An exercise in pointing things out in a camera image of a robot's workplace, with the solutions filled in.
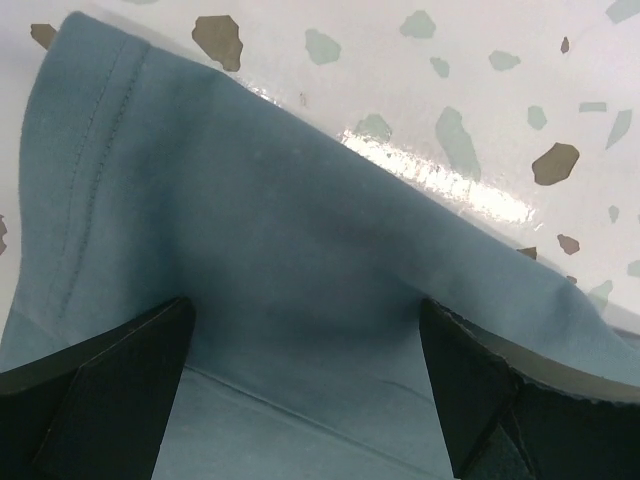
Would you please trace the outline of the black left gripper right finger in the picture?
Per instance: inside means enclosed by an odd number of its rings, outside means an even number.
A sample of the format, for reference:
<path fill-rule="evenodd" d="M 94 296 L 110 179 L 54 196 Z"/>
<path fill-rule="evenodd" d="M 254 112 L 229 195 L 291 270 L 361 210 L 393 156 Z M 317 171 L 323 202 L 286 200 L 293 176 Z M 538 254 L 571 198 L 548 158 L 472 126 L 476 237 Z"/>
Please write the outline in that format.
<path fill-rule="evenodd" d="M 638 387 L 548 359 L 431 300 L 419 331 L 455 478 L 638 478 Z"/>

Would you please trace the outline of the blue t-shirt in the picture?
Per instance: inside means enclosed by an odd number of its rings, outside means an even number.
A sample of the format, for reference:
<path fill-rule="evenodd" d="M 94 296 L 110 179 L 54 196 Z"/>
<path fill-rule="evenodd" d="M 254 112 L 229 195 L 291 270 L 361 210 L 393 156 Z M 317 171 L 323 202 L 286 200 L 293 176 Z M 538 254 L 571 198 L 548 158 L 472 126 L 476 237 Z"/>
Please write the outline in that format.
<path fill-rule="evenodd" d="M 80 12 L 27 104 L 19 197 L 2 373 L 172 299 L 195 309 L 149 479 L 457 479 L 425 300 L 639 389 L 638 351 L 567 279 L 225 74 Z"/>

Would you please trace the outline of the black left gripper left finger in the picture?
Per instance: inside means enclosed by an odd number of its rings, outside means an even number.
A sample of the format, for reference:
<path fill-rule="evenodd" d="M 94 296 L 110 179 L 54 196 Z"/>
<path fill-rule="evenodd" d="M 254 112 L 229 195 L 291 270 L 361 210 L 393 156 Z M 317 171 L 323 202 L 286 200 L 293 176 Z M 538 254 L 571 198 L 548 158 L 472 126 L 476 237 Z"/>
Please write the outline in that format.
<path fill-rule="evenodd" d="M 2 478 L 151 478 L 194 325 L 176 298 L 2 373 Z"/>

